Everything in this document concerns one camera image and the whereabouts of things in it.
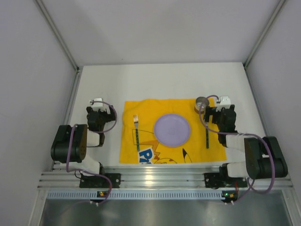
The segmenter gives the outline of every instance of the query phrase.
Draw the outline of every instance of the utensil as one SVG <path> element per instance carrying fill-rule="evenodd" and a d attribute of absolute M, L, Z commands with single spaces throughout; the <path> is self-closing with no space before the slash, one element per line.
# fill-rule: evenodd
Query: utensil
<path fill-rule="evenodd" d="M 140 151 L 140 146 L 139 146 L 139 135 L 138 135 L 138 115 L 134 115 L 134 125 L 136 128 L 136 143 L 137 143 L 137 151 Z"/>
<path fill-rule="evenodd" d="M 190 125 L 179 114 L 165 114 L 155 123 L 154 133 L 157 140 L 168 147 L 178 147 L 190 137 Z"/>

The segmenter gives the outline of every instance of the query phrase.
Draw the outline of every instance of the cartoon print on cloth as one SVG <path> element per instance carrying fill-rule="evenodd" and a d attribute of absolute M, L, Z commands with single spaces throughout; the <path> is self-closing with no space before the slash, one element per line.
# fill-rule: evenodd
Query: cartoon print on cloth
<path fill-rule="evenodd" d="M 195 99 L 168 99 L 126 101 L 122 122 L 120 163 L 125 164 L 176 164 L 225 161 L 225 148 L 218 142 L 218 135 L 209 133 L 210 148 L 206 149 L 206 130 L 194 111 Z M 187 142 L 179 147 L 161 144 L 154 135 L 155 122 L 164 114 L 175 113 L 184 117 L 191 128 Z M 133 115 L 138 115 L 139 146 L 137 151 Z M 209 127 L 218 130 L 210 123 Z"/>

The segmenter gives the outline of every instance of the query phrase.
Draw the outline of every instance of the black wire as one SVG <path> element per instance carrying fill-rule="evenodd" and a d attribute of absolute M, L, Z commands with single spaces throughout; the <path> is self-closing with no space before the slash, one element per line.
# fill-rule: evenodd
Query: black wire
<path fill-rule="evenodd" d="M 76 177 L 76 178 L 78 178 L 78 179 L 81 179 L 81 178 L 79 178 L 78 176 L 76 176 L 76 171 L 74 171 L 74 176 Z"/>

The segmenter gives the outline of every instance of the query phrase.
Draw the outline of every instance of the fork handle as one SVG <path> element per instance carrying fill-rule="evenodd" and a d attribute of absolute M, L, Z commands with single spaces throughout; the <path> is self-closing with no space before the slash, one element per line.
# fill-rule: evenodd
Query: fork handle
<path fill-rule="evenodd" d="M 139 137 L 138 137 L 138 129 L 136 129 L 136 143 L 137 143 L 137 151 L 140 151 L 140 146 L 139 146 Z"/>

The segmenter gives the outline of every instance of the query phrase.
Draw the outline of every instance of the gray floor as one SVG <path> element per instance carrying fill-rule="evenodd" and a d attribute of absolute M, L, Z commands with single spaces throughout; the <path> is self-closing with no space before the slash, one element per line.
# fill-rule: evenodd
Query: gray floor
<path fill-rule="evenodd" d="M 280 192 L 249 193 L 241 202 L 119 201 L 96 207 L 77 201 L 47 200 L 40 226 L 289 226 Z"/>

